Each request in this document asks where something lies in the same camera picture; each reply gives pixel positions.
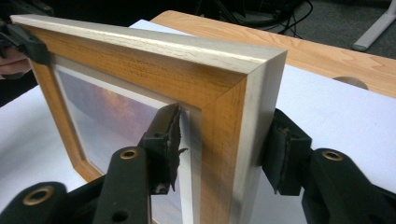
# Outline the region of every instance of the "desk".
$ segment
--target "desk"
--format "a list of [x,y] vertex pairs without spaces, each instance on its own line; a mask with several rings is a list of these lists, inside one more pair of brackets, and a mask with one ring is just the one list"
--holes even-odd
[[370,91],[396,98],[396,60],[175,11],[165,11],[152,22],[191,35],[287,49],[289,65],[325,77],[356,77]]

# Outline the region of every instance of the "wood grain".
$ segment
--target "wood grain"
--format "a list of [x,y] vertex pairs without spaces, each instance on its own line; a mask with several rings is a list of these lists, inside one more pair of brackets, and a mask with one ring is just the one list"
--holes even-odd
[[216,99],[244,77],[221,68],[85,38],[36,28],[31,31],[55,54],[197,107]]
[[175,11],[166,11],[152,22],[191,35],[287,49],[289,65],[330,78],[356,77],[370,91],[396,97],[396,60]]
[[64,99],[58,87],[57,80],[50,66],[42,65],[31,61],[35,78],[39,83],[44,97],[46,98],[49,110],[59,130],[60,136],[66,147],[67,154],[73,167],[83,174],[87,181],[92,181],[100,174],[87,162],[83,153],[76,129],[70,116],[65,109]]
[[244,79],[202,110],[201,223],[229,223],[245,91]]

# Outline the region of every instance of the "wooden picture frame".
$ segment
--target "wooden picture frame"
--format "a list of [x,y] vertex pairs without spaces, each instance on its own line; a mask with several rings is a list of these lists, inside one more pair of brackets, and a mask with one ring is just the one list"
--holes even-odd
[[[53,62],[82,64],[194,111],[198,122],[191,126],[198,132],[191,138],[201,148],[197,158],[191,152],[193,223],[248,223],[285,50],[36,15],[12,20],[47,45]],[[70,161],[88,181],[97,178],[55,65],[32,66]]]

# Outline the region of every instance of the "hand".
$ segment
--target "hand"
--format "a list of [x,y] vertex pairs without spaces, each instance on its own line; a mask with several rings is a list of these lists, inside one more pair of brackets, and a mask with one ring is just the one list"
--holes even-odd
[[14,48],[6,49],[7,58],[0,57],[0,79],[3,76],[13,75],[17,73],[27,73],[31,69],[26,56]]

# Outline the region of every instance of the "brass grommet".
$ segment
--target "brass grommet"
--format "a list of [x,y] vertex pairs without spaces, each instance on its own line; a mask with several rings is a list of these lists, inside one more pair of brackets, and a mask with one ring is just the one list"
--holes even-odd
[[133,159],[138,156],[136,149],[126,149],[125,151],[121,152],[120,157],[123,160]]
[[331,161],[341,161],[344,159],[344,157],[340,153],[330,150],[323,151],[322,156]]
[[53,186],[44,186],[35,189],[23,198],[23,204],[31,206],[43,203],[53,194]]

